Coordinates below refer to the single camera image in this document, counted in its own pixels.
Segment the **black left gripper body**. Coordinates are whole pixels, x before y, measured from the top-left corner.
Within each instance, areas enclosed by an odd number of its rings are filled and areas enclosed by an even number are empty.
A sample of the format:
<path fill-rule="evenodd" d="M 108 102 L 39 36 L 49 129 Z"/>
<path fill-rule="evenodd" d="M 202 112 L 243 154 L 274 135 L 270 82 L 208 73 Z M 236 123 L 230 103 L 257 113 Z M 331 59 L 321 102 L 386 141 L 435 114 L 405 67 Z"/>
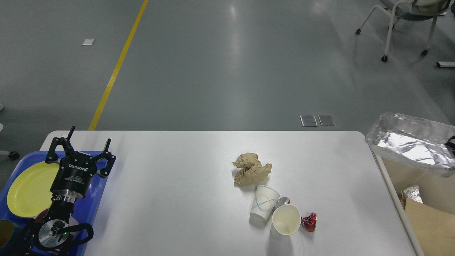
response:
<path fill-rule="evenodd" d="M 97 171 L 96 163 L 89 163 L 92 158 L 88 153 L 76 153 L 60 160 L 59 170 L 50 188 L 52 201 L 74 203 L 86 197 Z"/>

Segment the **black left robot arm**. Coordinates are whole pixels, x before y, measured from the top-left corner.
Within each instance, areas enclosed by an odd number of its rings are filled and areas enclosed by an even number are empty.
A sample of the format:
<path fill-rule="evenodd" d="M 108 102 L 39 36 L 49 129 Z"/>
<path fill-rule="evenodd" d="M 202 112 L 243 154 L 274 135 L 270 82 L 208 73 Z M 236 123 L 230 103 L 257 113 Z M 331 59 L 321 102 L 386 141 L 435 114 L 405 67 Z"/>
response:
<path fill-rule="evenodd" d="M 94 230 L 90 223 L 70 224 L 75 203 L 86 198 L 92 179 L 98 175 L 107 178 L 116 161 L 109 151 L 111 139 L 98 155 L 76 151 L 70 143 L 75 131 L 71 127 L 65 137 L 52 139 L 44 159 L 46 164 L 57 164 L 58 170 L 50 186 L 51 203 L 44 216 L 30 219 L 12 244 L 3 253 L 5 256 L 42 256 L 44 252 L 56 252 L 67 256 L 71 248 L 88 243 Z"/>

